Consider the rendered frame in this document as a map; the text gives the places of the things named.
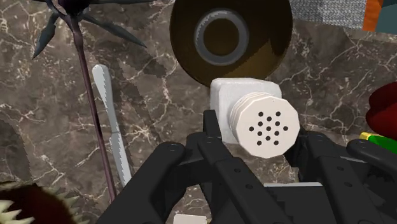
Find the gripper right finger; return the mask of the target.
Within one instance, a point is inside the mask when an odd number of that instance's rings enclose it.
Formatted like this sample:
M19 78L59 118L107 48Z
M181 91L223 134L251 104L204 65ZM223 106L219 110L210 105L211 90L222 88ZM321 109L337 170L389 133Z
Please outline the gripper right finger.
M397 224L397 173L357 155L359 150L386 154L360 139L341 146L320 132L301 130L284 156L298 168L299 181L322 184L337 224ZM397 156L388 159L397 163Z

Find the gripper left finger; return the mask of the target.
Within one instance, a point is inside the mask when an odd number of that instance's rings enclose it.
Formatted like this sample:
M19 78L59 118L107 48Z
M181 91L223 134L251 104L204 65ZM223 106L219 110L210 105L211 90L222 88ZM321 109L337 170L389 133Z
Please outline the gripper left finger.
M241 158L222 143L216 113L186 144L159 144L96 224L165 224L192 185L200 185L211 224L292 224Z

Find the green and yellow stick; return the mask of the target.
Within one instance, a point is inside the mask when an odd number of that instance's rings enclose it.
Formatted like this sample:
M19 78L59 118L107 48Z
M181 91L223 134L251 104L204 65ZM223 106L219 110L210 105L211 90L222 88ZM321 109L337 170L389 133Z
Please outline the green and yellow stick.
M390 139L384 136L381 136L379 134L374 134L374 133L368 133L368 132L362 132L359 135L360 139L367 140L371 143L377 144L383 148L388 149L389 151L397 154L397 141L394 139Z

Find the dark red rounded object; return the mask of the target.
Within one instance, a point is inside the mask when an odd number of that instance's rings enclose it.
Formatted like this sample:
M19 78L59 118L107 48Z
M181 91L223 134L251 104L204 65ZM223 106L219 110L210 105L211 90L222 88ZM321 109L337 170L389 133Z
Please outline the dark red rounded object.
M369 97L366 113L369 127L376 133L397 141L397 81L377 89Z

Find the white salt shaker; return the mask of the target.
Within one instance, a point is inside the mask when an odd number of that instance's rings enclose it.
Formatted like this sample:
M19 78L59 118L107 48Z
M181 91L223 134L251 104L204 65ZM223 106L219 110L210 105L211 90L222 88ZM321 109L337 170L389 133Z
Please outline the white salt shaker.
M290 149L298 136L298 112L282 98L278 84L254 78L216 78L210 108L224 143L239 144L250 155L272 158Z

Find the silver knife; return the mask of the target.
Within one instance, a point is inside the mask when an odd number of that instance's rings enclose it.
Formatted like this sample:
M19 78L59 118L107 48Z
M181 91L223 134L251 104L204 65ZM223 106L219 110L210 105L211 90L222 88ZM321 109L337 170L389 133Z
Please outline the silver knife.
M103 64L96 64L92 68L92 74L95 85L108 115L108 120L111 127L111 136L109 138L109 142L118 171L118 176L122 182L122 186L125 186L131 180L132 175L122 139L122 134L116 117L109 69Z

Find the dark spiky carnivorous plant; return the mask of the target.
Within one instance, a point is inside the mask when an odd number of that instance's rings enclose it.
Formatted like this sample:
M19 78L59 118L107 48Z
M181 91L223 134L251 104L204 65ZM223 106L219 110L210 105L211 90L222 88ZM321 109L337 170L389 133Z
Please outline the dark spiky carnivorous plant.
M148 3L154 0L58 0L58 3L65 9L66 14L63 14L59 9L54 5L52 0L33 0L38 2L45 2L47 7L52 11L52 15L48 20L48 24L42 30L40 37L36 43L36 48L34 50L34 55L32 59L37 57L43 49L47 46L47 44L53 38L55 34L55 22L58 18L61 18L69 27L73 34L74 45L76 47L76 51L78 53L80 66L83 74L83 79L85 83L85 89L88 95L88 101L90 105L90 111L92 114L92 119L94 121L95 131L97 135L97 140L99 143L99 148L101 150L102 155L102 163L104 166L105 177L108 185L109 196L111 202L114 201L116 197L115 184L113 181L113 175L111 173L111 168L108 160L108 156L106 153L104 139L102 135L101 125L99 121L99 117L97 114L97 108L95 104L94 94L92 90L90 75L88 72L88 66L86 62L85 52L84 52L84 43L83 43L83 35L80 30L79 22L81 20L89 21L93 24L98 25L99 27L105 29L106 31L118 36L120 38L126 39L127 41L131 41L139 46L146 47L146 45L137 39L134 35L126 31L124 28L107 22L99 22L96 19L86 15L84 13L85 9L88 8L91 4L137 4L137 3ZM0 223L2 224L31 224L34 221L33 217L24 218L21 220L16 220L17 214L21 210L4 212L11 206L12 201L10 200L1 200L0 201Z

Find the orange and teal box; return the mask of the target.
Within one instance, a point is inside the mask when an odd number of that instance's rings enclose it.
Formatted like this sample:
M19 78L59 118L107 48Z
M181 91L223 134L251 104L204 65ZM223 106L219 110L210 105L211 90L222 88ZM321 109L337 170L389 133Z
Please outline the orange and teal box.
M362 30L397 35L397 0L366 0Z

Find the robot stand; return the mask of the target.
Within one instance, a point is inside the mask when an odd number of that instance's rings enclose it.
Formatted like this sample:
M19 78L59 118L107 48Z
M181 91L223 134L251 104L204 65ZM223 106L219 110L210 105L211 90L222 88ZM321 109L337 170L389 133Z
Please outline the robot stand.
M289 0L295 20L363 28L366 0Z

